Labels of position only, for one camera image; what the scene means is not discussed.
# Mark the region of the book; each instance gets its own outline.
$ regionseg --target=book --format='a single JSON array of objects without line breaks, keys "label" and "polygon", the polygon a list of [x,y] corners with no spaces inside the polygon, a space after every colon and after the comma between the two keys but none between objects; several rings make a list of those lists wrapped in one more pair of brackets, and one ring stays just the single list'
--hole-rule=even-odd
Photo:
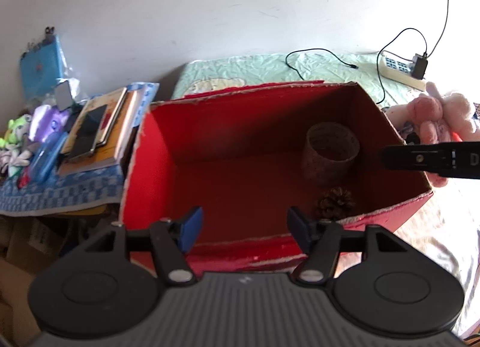
[{"label": "book", "polygon": [[73,148],[75,143],[75,139],[77,138],[77,132],[80,129],[80,126],[82,126],[83,120],[85,120],[85,116],[87,115],[87,113],[103,105],[106,105],[106,110],[102,124],[100,125],[100,130],[97,134],[97,146],[105,145],[112,130],[113,123],[117,119],[117,115],[125,101],[126,93],[127,88],[123,87],[107,94],[90,99],[83,107],[80,115],[75,121],[75,124],[71,128],[68,138],[63,145],[61,153],[68,154],[71,152],[71,149]]},{"label": "book", "polygon": [[113,125],[106,144],[97,148],[93,156],[85,157],[75,162],[64,161],[58,169],[58,175],[64,177],[69,174],[106,168],[118,164],[128,144],[132,124],[142,97],[143,93],[141,90],[127,92],[125,102],[118,113],[117,120]]}]

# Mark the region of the cylindrical container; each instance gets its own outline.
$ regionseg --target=cylindrical container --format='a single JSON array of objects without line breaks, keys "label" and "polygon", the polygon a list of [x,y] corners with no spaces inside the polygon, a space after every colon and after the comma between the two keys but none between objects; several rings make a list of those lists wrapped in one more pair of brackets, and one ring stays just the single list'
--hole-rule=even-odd
[{"label": "cylindrical container", "polygon": [[318,186],[335,186],[345,177],[359,151],[359,141],[344,125],[313,125],[308,129],[303,150],[303,175]]}]

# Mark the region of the mattress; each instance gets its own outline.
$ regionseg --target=mattress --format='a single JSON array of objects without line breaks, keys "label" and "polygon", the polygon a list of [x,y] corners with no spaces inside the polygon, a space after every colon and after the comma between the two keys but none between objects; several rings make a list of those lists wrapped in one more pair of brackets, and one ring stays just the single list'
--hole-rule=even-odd
[{"label": "mattress", "polygon": [[[358,69],[343,65],[323,53],[292,55],[289,63],[306,80],[356,81],[372,99],[379,101],[383,93],[376,73],[376,55],[348,54],[340,58],[358,65]],[[299,76],[285,65],[284,54],[197,60],[184,68],[173,98],[233,86],[294,80],[299,80]],[[382,79],[382,82],[386,91],[382,107],[407,103],[419,94],[419,91],[392,80]],[[480,181],[450,179],[446,187],[434,189],[434,192],[434,196],[395,233],[452,273],[462,284],[465,304],[453,331],[465,336],[480,319],[480,292],[476,294],[480,276],[477,202]],[[359,261],[357,253],[341,256],[337,274]]]}]

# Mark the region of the cardboard box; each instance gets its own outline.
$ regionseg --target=cardboard box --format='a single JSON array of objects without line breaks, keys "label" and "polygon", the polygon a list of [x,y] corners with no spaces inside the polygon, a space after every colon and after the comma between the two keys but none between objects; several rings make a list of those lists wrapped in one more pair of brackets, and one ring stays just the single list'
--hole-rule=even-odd
[{"label": "cardboard box", "polygon": [[62,248],[64,238],[32,217],[18,217],[11,234],[6,260],[37,274],[53,263]]},{"label": "cardboard box", "polygon": [[34,275],[0,259],[0,291],[2,300],[13,311],[11,340],[19,347],[27,345],[40,333],[27,301],[28,288],[33,279]]},{"label": "cardboard box", "polygon": [[11,232],[14,229],[14,219],[0,217],[0,249],[7,248],[10,243]]},{"label": "cardboard box", "polygon": [[355,83],[269,84],[153,104],[138,132],[121,218],[142,229],[202,206],[202,232],[188,256],[198,273],[298,262],[286,214],[290,206],[310,214],[328,189],[307,182],[300,168],[307,130],[326,121],[347,126],[361,144],[341,184],[357,203],[344,225],[395,231],[433,192],[424,173],[381,166],[382,148],[403,141]]},{"label": "cardboard box", "polygon": [[9,341],[13,338],[13,318],[11,306],[0,300],[0,334]]}]

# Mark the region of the power strip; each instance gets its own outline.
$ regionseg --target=power strip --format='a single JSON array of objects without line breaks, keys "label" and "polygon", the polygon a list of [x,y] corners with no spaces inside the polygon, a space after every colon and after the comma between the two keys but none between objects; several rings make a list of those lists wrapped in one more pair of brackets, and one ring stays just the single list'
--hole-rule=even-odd
[{"label": "power strip", "polygon": [[380,74],[387,79],[398,81],[415,89],[419,89],[420,91],[425,91],[427,82],[416,79],[410,75],[413,66],[413,62],[400,62],[381,54],[378,70]]}]

